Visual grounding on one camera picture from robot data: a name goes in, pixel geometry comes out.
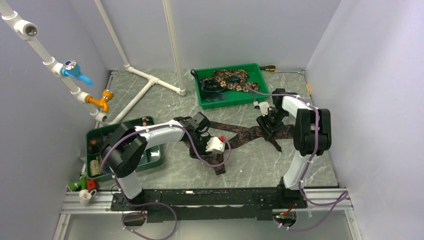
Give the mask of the dark orange patterned tie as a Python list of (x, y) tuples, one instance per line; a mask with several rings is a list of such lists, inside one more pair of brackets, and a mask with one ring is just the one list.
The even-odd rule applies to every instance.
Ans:
[[(247, 144), (250, 141), (253, 141), (258, 138), (264, 138), (263, 133), (261, 131), (261, 128), (256, 125), (252, 127), (244, 127), (239, 125), (233, 125), (233, 124), (227, 124), (227, 123), (221, 123), (216, 121), (210, 122), (210, 127), (212, 129), (217, 130), (223, 130), (227, 132), (236, 133), (232, 138), (228, 140), (231, 150), (234, 150), (236, 148), (239, 148), (245, 144)], [(295, 126), (293, 124), (285, 125), (282, 130), (278, 131), (273, 138), (275, 140), (280, 139), (293, 139), (295, 133)], [(207, 161), (208, 164), (211, 165), (217, 165), (224, 161), (224, 157), (222, 154), (214, 156), (201, 156), (204, 160)], [(213, 168), (215, 171), (215, 174), (221, 175), (226, 173), (225, 166), (219, 166)]]

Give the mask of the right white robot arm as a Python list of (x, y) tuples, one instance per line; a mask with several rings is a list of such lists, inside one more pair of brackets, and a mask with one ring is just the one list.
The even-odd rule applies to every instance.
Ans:
[(276, 203), (287, 208), (295, 201), (291, 190), (300, 190), (309, 166), (327, 151), (332, 144), (331, 113), (326, 108), (317, 108), (295, 93), (270, 94), (273, 106), (268, 102), (254, 102), (260, 110), (256, 119), (263, 138), (270, 141), (285, 128), (284, 118), (293, 118), (293, 145), (296, 150), (290, 167), (283, 176), (284, 189), (275, 194)]

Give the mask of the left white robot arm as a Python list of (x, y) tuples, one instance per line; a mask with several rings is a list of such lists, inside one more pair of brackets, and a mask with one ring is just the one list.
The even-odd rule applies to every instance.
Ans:
[(136, 168), (144, 153), (152, 147), (172, 142), (188, 141), (190, 153), (203, 163), (206, 157), (222, 154), (225, 144), (207, 133), (210, 120), (198, 112), (194, 116), (175, 117), (161, 124), (120, 124), (100, 149), (101, 167), (108, 167), (123, 190), (124, 204), (139, 209), (145, 201), (145, 191), (136, 176)]

